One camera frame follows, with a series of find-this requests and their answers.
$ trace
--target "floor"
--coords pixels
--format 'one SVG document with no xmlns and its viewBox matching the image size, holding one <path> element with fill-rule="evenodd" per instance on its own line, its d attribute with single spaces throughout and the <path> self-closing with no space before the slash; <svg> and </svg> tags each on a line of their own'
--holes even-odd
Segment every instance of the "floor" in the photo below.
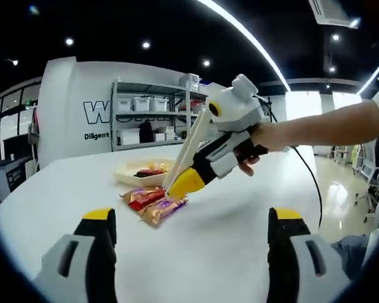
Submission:
<svg viewBox="0 0 379 303">
<path fill-rule="evenodd" d="M 316 156 L 317 176 L 323 199 L 323 218 L 319 234 L 328 242 L 338 241 L 345 235 L 362 235 L 374 230 L 372 220 L 364 223 L 368 204 L 361 200 L 355 204 L 355 194 L 363 194 L 368 185 L 352 173 L 350 165 Z"/>
</svg>

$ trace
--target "person's leg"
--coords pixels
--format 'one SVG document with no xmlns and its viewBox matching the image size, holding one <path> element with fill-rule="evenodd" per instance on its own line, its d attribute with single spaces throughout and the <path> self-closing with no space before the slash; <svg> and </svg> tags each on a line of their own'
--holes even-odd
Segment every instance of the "person's leg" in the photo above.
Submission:
<svg viewBox="0 0 379 303">
<path fill-rule="evenodd" d="M 331 246 L 340 254 L 342 269 L 350 280 L 359 273 L 364 261 L 369 237 L 367 235 L 348 235 Z"/>
</svg>

